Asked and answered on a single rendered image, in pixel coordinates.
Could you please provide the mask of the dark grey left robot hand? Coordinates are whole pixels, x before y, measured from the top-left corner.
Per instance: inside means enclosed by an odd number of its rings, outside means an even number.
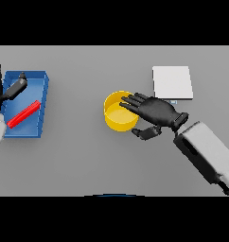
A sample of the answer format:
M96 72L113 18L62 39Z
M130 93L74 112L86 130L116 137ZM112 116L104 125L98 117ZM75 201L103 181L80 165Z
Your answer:
M20 94L27 87L26 74L22 72L18 80L13 83L10 87L3 92L2 84L2 73L1 73L1 64L0 64L0 111L2 103L6 100L13 100L18 94Z

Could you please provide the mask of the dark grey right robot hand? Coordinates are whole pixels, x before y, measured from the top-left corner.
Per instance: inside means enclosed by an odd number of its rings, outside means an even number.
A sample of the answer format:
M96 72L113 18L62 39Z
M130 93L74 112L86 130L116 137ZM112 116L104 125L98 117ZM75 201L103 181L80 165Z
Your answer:
M145 130L132 129L132 133L144 141L160 135L162 127L170 128L176 133L188 120L187 112L177 112L171 104L157 97L135 93L122 96L121 99L121 107L151 123L151 127Z

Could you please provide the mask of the red beaker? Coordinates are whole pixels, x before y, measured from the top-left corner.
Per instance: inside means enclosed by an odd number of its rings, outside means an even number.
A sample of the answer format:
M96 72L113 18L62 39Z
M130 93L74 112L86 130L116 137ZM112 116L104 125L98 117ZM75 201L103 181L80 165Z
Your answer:
M13 116L7 122L7 126L10 129L13 129L17 125L19 125L21 122L23 122L25 119L27 119L29 116L31 116L36 111L38 111L40 109L40 107L41 107L41 102L39 100L35 100L29 106L27 106L25 109L21 110L19 113L17 113L15 116Z

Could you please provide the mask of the pale square measuring scale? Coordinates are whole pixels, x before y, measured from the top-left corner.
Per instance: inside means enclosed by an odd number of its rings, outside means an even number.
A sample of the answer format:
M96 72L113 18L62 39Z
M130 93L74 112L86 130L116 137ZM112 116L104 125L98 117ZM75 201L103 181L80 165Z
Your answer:
M153 66L152 80L155 97L171 102L193 99L188 66Z

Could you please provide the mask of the yellow bowl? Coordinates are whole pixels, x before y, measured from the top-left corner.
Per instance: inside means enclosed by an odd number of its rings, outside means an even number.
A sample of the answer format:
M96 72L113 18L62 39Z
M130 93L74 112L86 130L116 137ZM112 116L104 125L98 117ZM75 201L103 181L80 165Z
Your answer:
M119 103L121 97L127 97L128 91L116 91L108 95L103 103L103 114L107 126L117 132L125 132L135 127L138 116L125 108Z

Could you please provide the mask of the blue plastic tray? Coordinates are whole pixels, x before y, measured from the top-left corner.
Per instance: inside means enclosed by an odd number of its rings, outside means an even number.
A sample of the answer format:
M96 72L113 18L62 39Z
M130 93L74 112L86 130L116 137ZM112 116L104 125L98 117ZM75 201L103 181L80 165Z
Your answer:
M41 103L41 107L16 127L12 129L7 128L5 137L40 138L43 132L44 108L46 105L49 78L46 71L7 71L3 79L3 92L18 80L22 72L26 75L27 87L13 100L3 102L1 113L4 115L5 122L8 122L36 100Z

